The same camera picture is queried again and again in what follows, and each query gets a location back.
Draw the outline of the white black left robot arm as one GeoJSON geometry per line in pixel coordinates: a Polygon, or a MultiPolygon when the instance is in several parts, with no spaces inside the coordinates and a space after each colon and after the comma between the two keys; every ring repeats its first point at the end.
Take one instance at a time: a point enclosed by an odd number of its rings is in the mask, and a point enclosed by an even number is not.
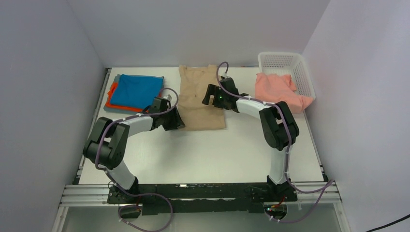
{"type": "Polygon", "coordinates": [[[85,142],[83,156],[94,163],[96,169],[106,173],[127,203],[136,201],[140,193],[138,179],[124,161],[128,138],[159,127],[172,131],[184,128],[185,123],[170,100],[155,97],[150,105],[133,116],[117,120],[98,118],[85,142]]]}

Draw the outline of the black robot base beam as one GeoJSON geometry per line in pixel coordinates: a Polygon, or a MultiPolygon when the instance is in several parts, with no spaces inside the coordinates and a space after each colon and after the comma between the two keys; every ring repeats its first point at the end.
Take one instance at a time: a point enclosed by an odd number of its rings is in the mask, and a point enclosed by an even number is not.
{"type": "Polygon", "coordinates": [[[108,204],[138,204],[142,215],[160,213],[235,212],[263,213],[263,207],[284,205],[298,200],[288,184],[271,181],[256,183],[139,184],[138,189],[123,193],[110,186],[108,204]]]}

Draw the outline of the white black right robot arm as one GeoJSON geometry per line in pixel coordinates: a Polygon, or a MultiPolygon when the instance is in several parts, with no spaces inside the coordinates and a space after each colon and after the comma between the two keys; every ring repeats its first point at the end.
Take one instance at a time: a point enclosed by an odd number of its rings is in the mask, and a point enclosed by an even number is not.
{"type": "Polygon", "coordinates": [[[299,127],[286,102],[264,102],[247,94],[238,94],[232,78],[222,78],[218,85],[209,84],[202,104],[243,113],[260,120],[263,136],[274,149],[268,174],[273,182],[266,188],[266,194],[273,201],[285,194],[282,185],[289,180],[289,156],[292,145],[299,136],[299,127]]]}

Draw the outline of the beige t-shirt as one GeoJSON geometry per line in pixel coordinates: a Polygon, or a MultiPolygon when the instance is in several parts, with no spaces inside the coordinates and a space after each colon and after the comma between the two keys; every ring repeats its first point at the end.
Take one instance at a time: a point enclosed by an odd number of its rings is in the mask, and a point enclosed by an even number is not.
{"type": "Polygon", "coordinates": [[[185,124],[184,131],[209,131],[226,128],[222,109],[202,104],[209,84],[216,85],[216,65],[179,66],[180,91],[177,109],[185,124]]]}

